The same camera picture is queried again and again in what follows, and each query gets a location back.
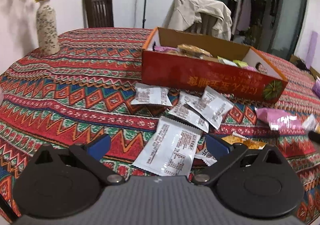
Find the chair with beige jacket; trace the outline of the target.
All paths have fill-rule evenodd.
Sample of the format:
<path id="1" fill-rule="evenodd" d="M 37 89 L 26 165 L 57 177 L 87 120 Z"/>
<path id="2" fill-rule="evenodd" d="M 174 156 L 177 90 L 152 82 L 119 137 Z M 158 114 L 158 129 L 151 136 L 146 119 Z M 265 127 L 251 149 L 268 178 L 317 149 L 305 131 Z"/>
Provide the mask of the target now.
<path id="1" fill-rule="evenodd" d="M 213 26 L 216 25 L 218 19 L 208 14 L 201 13 L 200 15 L 201 22 L 194 22 L 185 32 L 214 37 Z"/>

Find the floral ceramic vase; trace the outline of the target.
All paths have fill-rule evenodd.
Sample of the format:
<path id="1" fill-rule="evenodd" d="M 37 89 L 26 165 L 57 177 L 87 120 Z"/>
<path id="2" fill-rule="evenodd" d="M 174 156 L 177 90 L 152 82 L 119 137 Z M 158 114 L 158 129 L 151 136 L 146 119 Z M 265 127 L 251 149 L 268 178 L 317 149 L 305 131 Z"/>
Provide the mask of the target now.
<path id="1" fill-rule="evenodd" d="M 36 29 L 42 56 L 54 55 L 60 50 L 56 26 L 56 12 L 50 0 L 40 1 L 36 11 Z"/>

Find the dark wooden chair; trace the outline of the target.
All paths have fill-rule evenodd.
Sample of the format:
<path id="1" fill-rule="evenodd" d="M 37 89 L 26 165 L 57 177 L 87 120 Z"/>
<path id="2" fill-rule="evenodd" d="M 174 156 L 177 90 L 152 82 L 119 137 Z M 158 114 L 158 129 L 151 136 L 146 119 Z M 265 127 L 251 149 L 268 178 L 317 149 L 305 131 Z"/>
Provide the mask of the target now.
<path id="1" fill-rule="evenodd" d="M 113 28 L 112 0 L 84 0 L 89 28 Z"/>

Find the yellow pastry clear packet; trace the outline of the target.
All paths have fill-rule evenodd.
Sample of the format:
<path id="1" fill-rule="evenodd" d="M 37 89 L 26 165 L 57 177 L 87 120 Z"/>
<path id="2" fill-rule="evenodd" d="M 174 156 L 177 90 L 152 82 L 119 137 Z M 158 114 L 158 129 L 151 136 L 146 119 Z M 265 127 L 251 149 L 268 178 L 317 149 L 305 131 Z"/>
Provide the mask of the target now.
<path id="1" fill-rule="evenodd" d="M 187 56 L 193 56 L 198 58 L 203 57 L 213 57 L 212 54 L 204 49 L 201 49 L 197 46 L 192 46 L 188 44 L 180 44 L 177 46 L 177 51 L 181 54 L 187 55 Z"/>

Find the purple rolled yoga mat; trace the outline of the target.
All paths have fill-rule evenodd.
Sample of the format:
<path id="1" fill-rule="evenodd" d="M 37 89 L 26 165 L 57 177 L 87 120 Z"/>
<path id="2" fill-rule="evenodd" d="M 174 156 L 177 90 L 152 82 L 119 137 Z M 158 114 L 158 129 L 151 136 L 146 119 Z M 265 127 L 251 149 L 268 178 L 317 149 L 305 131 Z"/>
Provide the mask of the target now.
<path id="1" fill-rule="evenodd" d="M 311 37 L 310 37 L 310 42 L 309 42 L 309 47 L 308 47 L 308 52 L 306 54 L 305 58 L 305 66 L 307 69 L 310 69 L 313 58 L 316 53 L 316 46 L 317 46 L 317 39 L 318 39 L 319 34 L 316 31 L 312 31 Z"/>

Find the cardboard box on floor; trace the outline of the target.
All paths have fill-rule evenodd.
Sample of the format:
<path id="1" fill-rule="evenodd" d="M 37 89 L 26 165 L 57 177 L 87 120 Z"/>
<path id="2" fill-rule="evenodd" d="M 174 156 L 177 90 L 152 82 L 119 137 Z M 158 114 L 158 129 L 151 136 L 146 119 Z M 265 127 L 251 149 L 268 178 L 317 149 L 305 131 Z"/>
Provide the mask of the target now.
<path id="1" fill-rule="evenodd" d="M 293 63 L 297 68 L 306 72 L 308 75 L 312 75 L 312 78 L 315 80 L 319 77 L 319 72 L 317 72 L 312 66 L 309 68 L 306 66 L 303 60 L 295 55 L 291 55 L 290 62 Z"/>

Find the beige jacket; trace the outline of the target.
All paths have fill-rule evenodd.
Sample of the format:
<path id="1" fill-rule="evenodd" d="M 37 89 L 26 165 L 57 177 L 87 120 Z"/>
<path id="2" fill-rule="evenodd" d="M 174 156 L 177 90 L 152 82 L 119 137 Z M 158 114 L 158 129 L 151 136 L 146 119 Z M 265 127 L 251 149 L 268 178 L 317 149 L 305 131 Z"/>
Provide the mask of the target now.
<path id="1" fill-rule="evenodd" d="M 218 19 L 213 26 L 215 38 L 231 39 L 231 11 L 225 3 L 217 0 L 173 0 L 162 27 L 185 31 L 194 22 L 201 22 L 201 13 Z"/>

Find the white printed snack packet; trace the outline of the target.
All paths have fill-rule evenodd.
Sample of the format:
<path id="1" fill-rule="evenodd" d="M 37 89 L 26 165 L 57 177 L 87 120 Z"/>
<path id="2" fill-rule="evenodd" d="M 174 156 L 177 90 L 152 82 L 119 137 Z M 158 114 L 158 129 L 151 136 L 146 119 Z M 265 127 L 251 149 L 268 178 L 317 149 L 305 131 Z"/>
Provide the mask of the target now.
<path id="1" fill-rule="evenodd" d="M 188 177 L 202 130 L 161 117 L 133 166 L 158 176 Z"/>

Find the red cardboard snack box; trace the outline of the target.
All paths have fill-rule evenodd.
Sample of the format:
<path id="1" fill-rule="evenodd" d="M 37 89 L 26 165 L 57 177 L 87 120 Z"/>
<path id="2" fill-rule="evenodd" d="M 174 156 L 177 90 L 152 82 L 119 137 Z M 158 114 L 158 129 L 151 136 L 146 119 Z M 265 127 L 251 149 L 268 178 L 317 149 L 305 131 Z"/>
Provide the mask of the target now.
<path id="1" fill-rule="evenodd" d="M 197 57 L 153 51 L 153 46 L 177 48 L 189 44 L 202 48 L 213 57 Z M 244 61 L 240 68 L 233 60 Z M 232 94 L 266 103 L 279 100 L 288 80 L 257 49 L 208 35 L 155 28 L 142 46 L 142 82 L 148 85 L 202 92 L 207 86 L 220 93 Z"/>

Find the small white snack packet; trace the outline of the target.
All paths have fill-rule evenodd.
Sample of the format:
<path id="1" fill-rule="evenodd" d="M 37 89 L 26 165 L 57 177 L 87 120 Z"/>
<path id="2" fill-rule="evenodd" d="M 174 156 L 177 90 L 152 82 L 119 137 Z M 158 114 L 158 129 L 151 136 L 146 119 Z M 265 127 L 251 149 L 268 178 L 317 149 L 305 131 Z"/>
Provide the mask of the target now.
<path id="1" fill-rule="evenodd" d="M 181 91 L 178 103 L 169 111 L 169 114 L 208 133 L 209 123 L 189 105 L 189 103 L 197 102 L 199 99 L 197 96 Z"/>

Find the pink snack packet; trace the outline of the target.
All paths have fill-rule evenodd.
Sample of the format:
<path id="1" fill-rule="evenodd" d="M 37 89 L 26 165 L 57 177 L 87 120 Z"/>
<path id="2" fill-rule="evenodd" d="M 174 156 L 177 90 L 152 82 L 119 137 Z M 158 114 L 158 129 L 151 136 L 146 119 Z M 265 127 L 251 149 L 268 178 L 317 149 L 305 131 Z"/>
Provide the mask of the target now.
<path id="1" fill-rule="evenodd" d="M 176 51 L 177 51 L 177 48 L 174 48 L 174 47 L 165 47 L 165 46 L 153 46 L 152 50 L 153 50 L 153 51 L 156 51 L 156 52 L 167 53 L 167 52 L 169 52 L 169 51 L 174 51 L 174 52 L 176 52 Z"/>
<path id="2" fill-rule="evenodd" d="M 287 111 L 275 108 L 255 108 L 257 118 L 273 131 L 280 131 L 286 129 L 302 129 L 302 123 L 295 115 Z"/>

